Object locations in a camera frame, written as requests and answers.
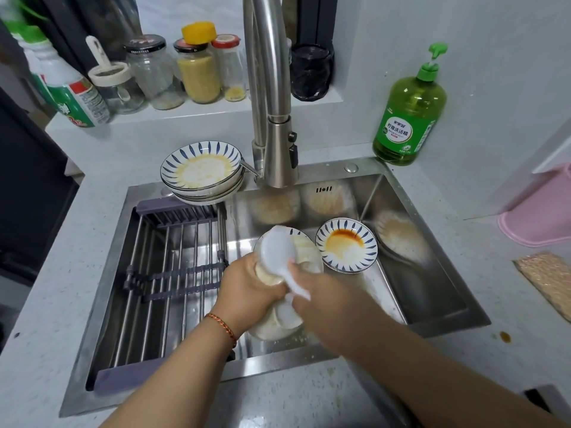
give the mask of person's right arm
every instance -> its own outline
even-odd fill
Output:
[[[556,417],[446,358],[383,312],[365,291],[290,265],[311,301],[294,298],[305,327],[398,396],[426,428],[565,427]]]

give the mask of sink rim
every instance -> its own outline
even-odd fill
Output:
[[[345,167],[348,163],[356,164],[358,171],[350,173]],[[403,187],[385,164],[374,158],[347,159],[329,163],[308,164],[300,166],[300,177],[297,184],[328,180],[350,179],[367,175],[383,175],[389,182],[397,197],[403,204],[410,219],[430,245],[434,255],[448,275],[452,285],[466,304],[466,309],[435,319],[433,321],[408,325],[420,336],[427,338],[459,331],[467,328],[481,327],[491,324],[474,295],[456,271],[432,232],[417,213]],[[246,174],[244,186],[240,192],[264,189],[258,187],[251,174]],[[164,185],[161,182],[131,186],[127,190],[125,202],[119,216],[111,247],[99,280],[92,309],[82,337],[78,354],[71,372],[70,380],[62,402],[60,417],[74,416],[90,411],[101,410],[123,402],[134,389],[108,396],[97,396],[93,391],[87,391],[85,384],[91,362],[95,355],[99,332],[102,329],[107,302],[111,295],[115,274],[117,272],[120,254],[125,242],[127,228],[131,219],[132,209],[139,201],[161,197]],[[265,354],[247,359],[228,362],[222,374],[222,381],[234,378],[248,377],[261,373],[273,372],[295,366],[308,365],[336,358],[320,344],[306,345],[281,352]]]

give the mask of black container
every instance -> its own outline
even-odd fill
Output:
[[[299,100],[312,102],[327,94],[333,74],[333,47],[296,44],[291,48],[291,93]]]

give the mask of person's left arm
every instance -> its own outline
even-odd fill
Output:
[[[287,292],[285,284],[265,286],[256,277],[254,266],[255,257],[248,254],[226,269],[211,310],[236,339],[260,321],[270,305]],[[222,325],[205,317],[101,427],[202,427],[232,345]]]

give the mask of white round label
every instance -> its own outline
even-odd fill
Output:
[[[382,131],[393,143],[404,143],[412,136],[412,126],[400,117],[388,119]]]

